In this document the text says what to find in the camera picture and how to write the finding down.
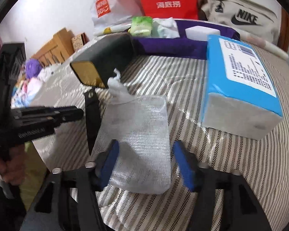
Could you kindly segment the person's left hand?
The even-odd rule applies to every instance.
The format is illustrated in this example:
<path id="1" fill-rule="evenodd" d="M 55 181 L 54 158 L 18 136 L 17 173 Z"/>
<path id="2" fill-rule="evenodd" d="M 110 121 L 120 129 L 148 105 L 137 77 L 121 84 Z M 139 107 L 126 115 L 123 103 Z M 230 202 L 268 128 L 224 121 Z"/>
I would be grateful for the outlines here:
<path id="1" fill-rule="evenodd" d="M 0 175 L 6 183 L 20 185 L 25 179 L 25 145 L 22 144 L 11 148 L 10 159 L 5 162 L 0 158 Z"/>

